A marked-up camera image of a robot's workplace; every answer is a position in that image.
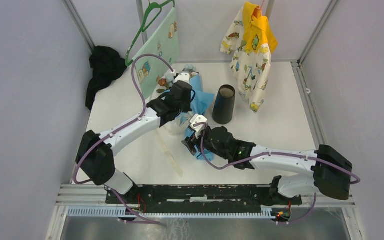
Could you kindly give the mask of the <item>flower bunch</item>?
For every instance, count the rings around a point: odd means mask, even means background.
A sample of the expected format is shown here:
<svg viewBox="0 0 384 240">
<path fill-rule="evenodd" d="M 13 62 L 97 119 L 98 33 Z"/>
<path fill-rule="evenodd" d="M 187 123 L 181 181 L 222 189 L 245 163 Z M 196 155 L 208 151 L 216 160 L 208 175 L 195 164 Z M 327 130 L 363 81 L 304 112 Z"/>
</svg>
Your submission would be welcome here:
<svg viewBox="0 0 384 240">
<path fill-rule="evenodd" d="M 189 82 L 190 79 L 197 76 L 199 72 L 197 71 L 197 68 L 192 64 L 187 64 L 184 66 L 184 68 L 180 71 L 174 70 L 170 71 L 168 70 L 167 73 L 164 76 L 159 76 L 156 79 L 156 89 L 155 93 L 162 94 L 172 88 L 174 83 L 177 81 L 177 78 L 179 78 L 182 74 L 187 74 L 187 80 L 186 82 Z"/>
</svg>

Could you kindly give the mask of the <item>blue wrapping paper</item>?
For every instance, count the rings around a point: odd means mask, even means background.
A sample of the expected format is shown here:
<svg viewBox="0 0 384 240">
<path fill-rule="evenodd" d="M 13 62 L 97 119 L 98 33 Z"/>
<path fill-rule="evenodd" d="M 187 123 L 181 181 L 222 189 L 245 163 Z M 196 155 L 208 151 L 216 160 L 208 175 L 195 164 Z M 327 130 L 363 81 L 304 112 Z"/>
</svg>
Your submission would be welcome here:
<svg viewBox="0 0 384 240">
<path fill-rule="evenodd" d="M 189 84 L 192 86 L 193 90 L 195 91 L 195 98 L 191 103 L 191 109 L 192 111 L 186 115 L 185 121 L 186 123 L 190 123 L 190 119 L 195 115 L 205 115 L 206 111 L 210 107 L 210 105 L 213 103 L 215 94 L 214 93 L 208 93 L 204 92 L 203 85 L 202 85 L 202 79 L 200 74 L 197 74 L 193 76 L 189 80 Z M 186 127 L 186 130 L 184 132 L 185 137 L 191 137 L 193 135 L 193 131 L 190 130 L 188 127 Z M 201 150 L 197 150 L 197 153 L 194 155 L 197 160 L 204 161 L 204 157 L 202 156 Z M 204 150 L 204 154 L 206 158 L 211 162 L 214 159 L 214 154 L 209 152 L 208 150 Z"/>
</svg>

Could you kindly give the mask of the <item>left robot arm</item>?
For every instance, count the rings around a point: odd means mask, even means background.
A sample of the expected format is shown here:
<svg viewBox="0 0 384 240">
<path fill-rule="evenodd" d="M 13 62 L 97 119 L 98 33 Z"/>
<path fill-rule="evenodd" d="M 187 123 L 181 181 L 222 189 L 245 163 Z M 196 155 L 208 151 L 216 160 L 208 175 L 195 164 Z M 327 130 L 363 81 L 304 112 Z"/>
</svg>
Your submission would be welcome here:
<svg viewBox="0 0 384 240">
<path fill-rule="evenodd" d="M 178 81 L 130 120 L 101 133 L 87 131 L 77 152 L 75 171 L 82 170 L 96 186 L 104 185 L 116 191 L 125 204 L 133 203 L 137 198 L 135 183 L 116 169 L 115 156 L 139 137 L 191 111 L 194 98 L 192 86 Z"/>
</svg>

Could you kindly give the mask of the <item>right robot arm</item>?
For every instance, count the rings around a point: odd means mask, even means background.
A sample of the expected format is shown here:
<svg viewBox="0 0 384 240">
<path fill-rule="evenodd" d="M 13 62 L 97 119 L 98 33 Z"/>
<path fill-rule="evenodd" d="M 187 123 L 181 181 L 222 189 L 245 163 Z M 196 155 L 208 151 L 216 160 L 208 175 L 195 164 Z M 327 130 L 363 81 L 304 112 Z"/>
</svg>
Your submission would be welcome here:
<svg viewBox="0 0 384 240">
<path fill-rule="evenodd" d="M 317 193 L 345 201 L 349 199 L 351 185 L 360 181 L 352 172 L 352 163 L 329 145 L 321 144 L 318 149 L 307 151 L 280 150 L 236 139 L 224 126 L 210 128 L 195 124 L 191 130 L 182 144 L 193 156 L 200 154 L 208 164 L 211 161 L 206 153 L 227 161 L 224 166 L 211 164 L 216 170 L 234 167 L 292 173 L 273 179 L 268 196 L 275 204 Z"/>
</svg>

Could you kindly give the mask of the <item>cream ribbon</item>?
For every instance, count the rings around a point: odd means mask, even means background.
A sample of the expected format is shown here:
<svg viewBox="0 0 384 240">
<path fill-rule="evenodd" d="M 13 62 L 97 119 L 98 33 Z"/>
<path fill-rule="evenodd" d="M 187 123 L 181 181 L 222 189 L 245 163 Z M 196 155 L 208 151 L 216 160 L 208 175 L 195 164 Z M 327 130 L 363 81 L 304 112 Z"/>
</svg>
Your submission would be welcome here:
<svg viewBox="0 0 384 240">
<path fill-rule="evenodd" d="M 176 143 L 169 140 L 166 141 L 162 135 L 170 135 L 172 137 L 184 136 L 190 124 L 192 112 L 181 113 L 173 121 L 166 123 L 163 127 L 155 130 L 155 137 L 160 145 L 160 148 L 165 155 L 167 161 L 179 178 L 183 177 L 183 169 L 175 158 L 175 151 L 178 149 Z"/>
</svg>

